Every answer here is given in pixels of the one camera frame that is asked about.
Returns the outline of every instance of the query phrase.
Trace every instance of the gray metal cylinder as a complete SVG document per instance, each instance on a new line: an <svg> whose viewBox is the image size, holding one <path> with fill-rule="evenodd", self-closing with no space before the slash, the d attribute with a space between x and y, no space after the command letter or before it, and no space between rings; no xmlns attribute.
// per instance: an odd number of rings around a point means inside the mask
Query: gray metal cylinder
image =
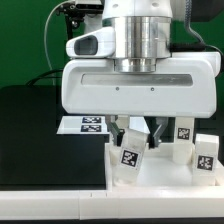
<svg viewBox="0 0 224 224"><path fill-rule="evenodd" d="M103 20L116 31L115 59L118 72L155 71L157 58L170 57L170 18L121 17Z"/></svg>

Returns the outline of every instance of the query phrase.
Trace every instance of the green wall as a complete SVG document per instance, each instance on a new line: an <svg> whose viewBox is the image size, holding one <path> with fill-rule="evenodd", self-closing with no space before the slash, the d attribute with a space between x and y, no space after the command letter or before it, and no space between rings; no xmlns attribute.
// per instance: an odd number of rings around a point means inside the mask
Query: green wall
<svg viewBox="0 0 224 224"><path fill-rule="evenodd" d="M62 0L0 0L0 87L24 84L48 70L43 45L44 25ZM208 23L194 23L208 44L224 51L224 13ZM49 26L49 53L54 68L64 66L64 17L53 16ZM173 42L194 41L183 24L172 25ZM224 105L224 76L217 78L218 102Z"/></svg>

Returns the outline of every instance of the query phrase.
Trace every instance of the black mat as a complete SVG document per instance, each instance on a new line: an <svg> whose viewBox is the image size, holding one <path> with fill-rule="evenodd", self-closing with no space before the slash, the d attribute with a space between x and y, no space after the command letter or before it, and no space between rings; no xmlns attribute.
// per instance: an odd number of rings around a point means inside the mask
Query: black mat
<svg viewBox="0 0 224 224"><path fill-rule="evenodd" d="M56 135L55 87L0 90L0 190L105 189L104 137Z"/></svg>

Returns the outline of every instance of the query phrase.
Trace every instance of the black table surface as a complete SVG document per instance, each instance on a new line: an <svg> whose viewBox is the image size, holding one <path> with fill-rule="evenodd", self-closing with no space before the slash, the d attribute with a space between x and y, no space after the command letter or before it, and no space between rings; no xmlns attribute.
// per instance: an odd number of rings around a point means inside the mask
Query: black table surface
<svg viewBox="0 0 224 224"><path fill-rule="evenodd" d="M63 114L60 91L56 87L10 86L0 90L1 191L105 189L104 137L56 135ZM197 121L197 130L210 132L216 120L212 118L207 128L203 128L203 120ZM42 220L0 223L223 224L224 219Z"/></svg>

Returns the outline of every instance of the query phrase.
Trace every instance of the white block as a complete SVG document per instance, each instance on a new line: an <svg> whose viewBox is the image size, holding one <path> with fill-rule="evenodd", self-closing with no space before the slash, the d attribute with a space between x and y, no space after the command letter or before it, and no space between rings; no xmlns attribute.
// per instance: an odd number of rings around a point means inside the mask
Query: white block
<svg viewBox="0 0 224 224"><path fill-rule="evenodd" d="M119 160L115 168L115 179L118 178L127 183L136 181L147 140L148 134L125 129Z"/></svg>
<svg viewBox="0 0 224 224"><path fill-rule="evenodd" d="M195 175L215 175L218 151L218 136L198 134L195 142L193 173Z"/></svg>
<svg viewBox="0 0 224 224"><path fill-rule="evenodd" d="M214 175L192 175L193 186L215 186L215 183Z"/></svg>
<svg viewBox="0 0 224 224"><path fill-rule="evenodd" d="M174 143L173 162L179 165L192 163L193 147L194 145L192 143Z"/></svg>
<svg viewBox="0 0 224 224"><path fill-rule="evenodd" d="M196 135L195 141L196 153L205 153L206 155L218 155L219 137L213 135Z"/></svg>
<svg viewBox="0 0 224 224"><path fill-rule="evenodd" d="M192 142L194 118L177 117L175 122L174 142Z"/></svg>

